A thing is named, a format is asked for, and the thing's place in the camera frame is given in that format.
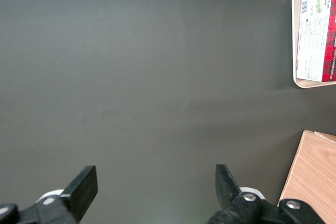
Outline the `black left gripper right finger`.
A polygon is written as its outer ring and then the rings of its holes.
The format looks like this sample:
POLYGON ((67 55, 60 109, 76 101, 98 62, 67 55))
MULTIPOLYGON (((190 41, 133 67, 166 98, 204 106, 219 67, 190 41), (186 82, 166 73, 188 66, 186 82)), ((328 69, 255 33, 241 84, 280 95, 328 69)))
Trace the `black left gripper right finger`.
POLYGON ((259 191, 243 190, 224 164, 216 165, 215 188, 221 210, 207 223, 324 223, 302 200, 283 199, 273 205, 259 191))

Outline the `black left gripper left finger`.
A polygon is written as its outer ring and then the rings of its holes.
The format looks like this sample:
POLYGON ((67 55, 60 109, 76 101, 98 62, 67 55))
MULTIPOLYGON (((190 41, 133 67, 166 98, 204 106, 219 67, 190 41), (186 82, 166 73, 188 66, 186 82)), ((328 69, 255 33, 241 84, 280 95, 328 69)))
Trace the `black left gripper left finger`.
POLYGON ((26 209, 1 204, 1 223, 80 223, 97 192, 96 167, 86 166, 66 188, 43 194, 26 209))

